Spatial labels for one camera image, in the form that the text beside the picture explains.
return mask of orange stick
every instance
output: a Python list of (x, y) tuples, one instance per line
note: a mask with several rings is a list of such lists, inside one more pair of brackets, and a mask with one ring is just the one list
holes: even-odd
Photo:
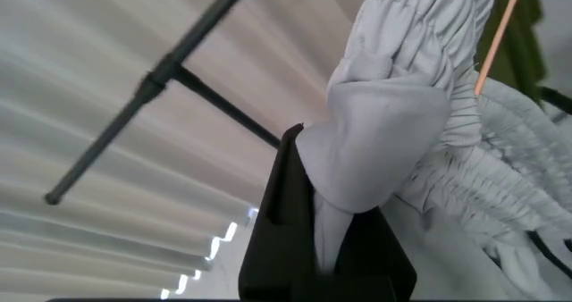
[(497, 32), (494, 33), (494, 38), (492, 39), (491, 48), (489, 52), (486, 54), (486, 58), (484, 58), (483, 68), (481, 68), (481, 73), (479, 74), (479, 78), (476, 81), (475, 85), (475, 94), (480, 95), (481, 91), (483, 90), (484, 80), (486, 79), (489, 70), (491, 69), (492, 60), (494, 60), (494, 55), (497, 54), (497, 50), (499, 49), (499, 44), (502, 40), (502, 35), (504, 34), (505, 29), (507, 29), (507, 25), (509, 24), (510, 15), (512, 11), (515, 9), (515, 5), (517, 4), (517, 0), (509, 0), (507, 4), (507, 9), (504, 10), (504, 14), (502, 15), (502, 19), (500, 19), (499, 28)]

